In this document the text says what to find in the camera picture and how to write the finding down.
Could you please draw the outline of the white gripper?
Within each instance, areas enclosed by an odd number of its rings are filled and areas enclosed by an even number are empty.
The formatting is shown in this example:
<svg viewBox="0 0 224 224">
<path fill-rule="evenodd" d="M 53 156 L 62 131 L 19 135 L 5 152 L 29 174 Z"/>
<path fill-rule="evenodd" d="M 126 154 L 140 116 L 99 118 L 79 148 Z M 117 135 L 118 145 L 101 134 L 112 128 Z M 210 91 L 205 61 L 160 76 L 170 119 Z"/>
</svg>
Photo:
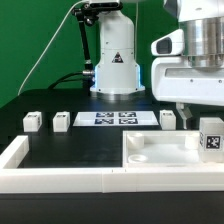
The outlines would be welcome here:
<svg viewBox="0 0 224 224">
<path fill-rule="evenodd" d="M 151 85 L 158 101 L 177 102 L 185 130 L 192 117 L 187 103 L 224 106 L 224 65 L 192 68 L 185 57 L 158 57 L 152 63 Z"/>
</svg>

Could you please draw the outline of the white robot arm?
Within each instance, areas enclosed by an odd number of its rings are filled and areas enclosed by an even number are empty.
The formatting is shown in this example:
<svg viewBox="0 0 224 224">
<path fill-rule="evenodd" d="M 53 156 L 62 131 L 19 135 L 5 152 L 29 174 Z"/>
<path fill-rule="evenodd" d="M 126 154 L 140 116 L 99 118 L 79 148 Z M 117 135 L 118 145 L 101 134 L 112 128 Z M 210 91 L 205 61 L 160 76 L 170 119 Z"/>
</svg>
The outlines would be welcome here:
<svg viewBox="0 0 224 224">
<path fill-rule="evenodd" d="M 134 59 L 134 25 L 120 0 L 90 0 L 100 10 L 100 53 L 94 95 L 114 100 L 144 87 Z M 164 0 L 179 28 L 151 44 L 151 86 L 159 101 L 174 102 L 183 119 L 187 103 L 224 106 L 224 0 Z"/>
</svg>

